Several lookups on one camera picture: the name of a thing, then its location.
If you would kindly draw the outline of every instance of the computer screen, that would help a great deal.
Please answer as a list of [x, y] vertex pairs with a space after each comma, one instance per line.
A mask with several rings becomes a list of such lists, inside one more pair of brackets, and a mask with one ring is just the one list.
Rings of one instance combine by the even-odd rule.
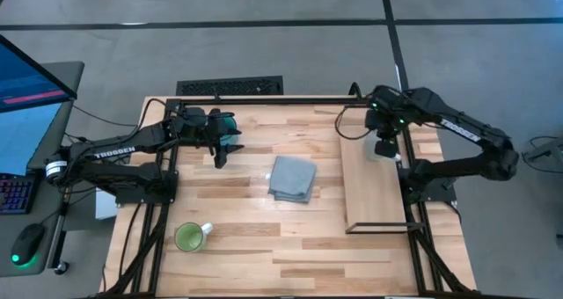
[[0, 113], [76, 97], [69, 87], [0, 35]]

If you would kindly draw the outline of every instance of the wooden table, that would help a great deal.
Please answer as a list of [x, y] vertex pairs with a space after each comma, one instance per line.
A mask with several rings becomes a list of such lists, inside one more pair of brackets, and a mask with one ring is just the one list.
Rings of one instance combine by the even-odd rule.
[[[245, 148], [229, 154], [221, 170], [214, 168], [205, 149], [180, 148], [179, 190], [166, 226], [158, 296], [417, 293], [407, 234], [345, 234], [340, 138], [333, 126], [342, 106], [217, 107], [236, 114], [243, 132], [238, 142]], [[207, 112], [212, 106], [203, 108]], [[162, 120], [163, 112], [162, 105], [153, 103], [144, 125]], [[362, 125], [363, 117], [346, 115], [343, 124]], [[412, 128], [412, 138], [417, 157], [442, 159], [433, 129]], [[267, 194], [267, 175], [278, 155], [317, 165], [309, 204], [274, 201]], [[131, 164], [149, 161], [154, 161], [153, 155], [136, 153]], [[430, 202], [427, 207], [436, 250], [460, 281], [474, 288], [457, 215], [443, 203]], [[117, 215], [106, 261], [108, 287], [117, 280], [134, 209], [127, 205]], [[137, 251], [144, 209], [133, 225], [125, 267]], [[153, 224], [158, 213], [155, 208]], [[176, 248], [173, 234], [184, 222], [215, 225], [205, 251], [186, 253]], [[421, 256], [431, 288], [428, 259], [424, 252]], [[151, 261], [150, 253], [141, 290], [148, 288]]]

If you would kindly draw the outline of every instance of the black mouse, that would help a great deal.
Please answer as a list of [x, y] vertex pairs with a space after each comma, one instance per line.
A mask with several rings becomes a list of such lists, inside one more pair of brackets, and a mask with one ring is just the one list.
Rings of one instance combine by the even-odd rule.
[[18, 266], [29, 262], [37, 252], [43, 235], [45, 235], [45, 227], [42, 224], [34, 223], [26, 226], [11, 247], [11, 262]]

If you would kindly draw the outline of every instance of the concrete floor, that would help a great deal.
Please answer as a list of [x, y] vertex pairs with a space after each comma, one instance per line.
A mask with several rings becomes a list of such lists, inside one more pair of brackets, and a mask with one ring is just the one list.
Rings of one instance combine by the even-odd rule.
[[[563, 0], [391, 0], [396, 18], [563, 16]], [[0, 24], [69, 24], [383, 18], [381, 0], [5, 0]], [[173, 95], [178, 80], [283, 75], [286, 94], [341, 94], [356, 81], [397, 86], [384, 26], [135, 31], [2, 32], [39, 62], [86, 64], [77, 104], [110, 120], [136, 122], [147, 95]], [[401, 26], [412, 87], [427, 86], [451, 106], [513, 136], [528, 150], [535, 135], [561, 135], [563, 25]], [[124, 128], [73, 113], [68, 132], [89, 138]], [[474, 146], [439, 133], [447, 158]], [[538, 166], [551, 168], [549, 164]], [[489, 294], [559, 298], [563, 250], [555, 230], [563, 179], [520, 164], [508, 183], [478, 177], [456, 183], [472, 267]], [[97, 291], [111, 223], [71, 232], [64, 276], [0, 280], [0, 298], [64, 298]]]

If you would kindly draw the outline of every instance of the computer keyboard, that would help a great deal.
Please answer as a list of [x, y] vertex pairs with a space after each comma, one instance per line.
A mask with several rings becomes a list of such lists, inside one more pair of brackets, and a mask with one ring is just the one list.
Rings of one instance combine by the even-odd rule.
[[0, 173], [0, 215], [25, 215], [31, 211], [40, 180], [33, 175]]
[[177, 96], [282, 95], [281, 76], [179, 81]]

